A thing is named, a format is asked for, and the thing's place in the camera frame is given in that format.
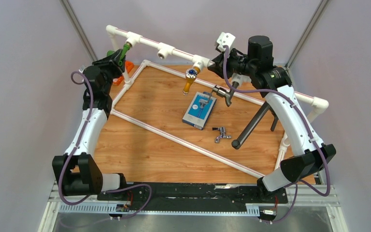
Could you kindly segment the green plastic faucet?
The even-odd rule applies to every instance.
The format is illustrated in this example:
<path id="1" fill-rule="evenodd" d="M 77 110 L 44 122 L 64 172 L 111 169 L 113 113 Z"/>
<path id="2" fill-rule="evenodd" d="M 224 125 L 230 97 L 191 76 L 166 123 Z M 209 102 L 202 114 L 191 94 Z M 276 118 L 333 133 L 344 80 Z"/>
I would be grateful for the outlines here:
<path id="1" fill-rule="evenodd" d="M 117 67 L 122 67 L 126 53 L 132 48 L 132 45 L 126 42 L 123 48 L 117 49 L 116 51 L 109 50 L 107 52 L 106 60 L 112 62 Z"/>

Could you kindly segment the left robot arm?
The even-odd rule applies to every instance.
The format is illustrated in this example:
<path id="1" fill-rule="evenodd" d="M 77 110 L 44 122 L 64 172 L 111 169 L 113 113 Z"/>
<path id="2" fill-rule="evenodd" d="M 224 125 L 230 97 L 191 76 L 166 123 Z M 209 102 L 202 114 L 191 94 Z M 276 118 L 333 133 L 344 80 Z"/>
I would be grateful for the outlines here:
<path id="1" fill-rule="evenodd" d="M 63 155 L 55 156 L 52 168 L 62 196 L 97 195 L 109 191 L 116 200 L 128 195 L 122 174 L 104 174 L 94 160 L 100 132 L 112 110 L 110 96 L 113 80 L 125 71 L 122 49 L 94 61 L 82 71 L 74 71 L 71 80 L 85 86 L 82 117 L 77 133 Z"/>

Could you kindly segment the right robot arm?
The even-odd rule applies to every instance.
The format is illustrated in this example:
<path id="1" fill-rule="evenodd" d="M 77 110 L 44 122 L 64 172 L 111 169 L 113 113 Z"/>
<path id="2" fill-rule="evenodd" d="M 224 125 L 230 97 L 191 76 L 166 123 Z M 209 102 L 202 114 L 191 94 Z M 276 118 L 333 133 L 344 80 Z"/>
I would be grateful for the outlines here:
<path id="1" fill-rule="evenodd" d="M 236 77 L 247 76 L 254 92 L 259 92 L 265 102 L 232 146 L 239 149 L 264 114 L 272 111 L 275 121 L 281 122 L 293 152 L 293 157 L 283 160 L 280 167 L 257 180 L 257 198 L 266 203 L 275 197 L 276 191 L 321 170 L 328 171 L 328 162 L 335 156 L 336 149 L 332 144 L 325 144 L 314 131 L 298 103 L 286 70 L 274 65 L 269 37 L 250 37 L 246 54 L 233 48 L 234 40 L 232 34 L 225 32 L 216 40 L 219 55 L 207 68 L 226 80 L 229 91 L 220 87 L 214 87 L 213 91 L 231 105 L 234 93 L 239 91 Z"/>

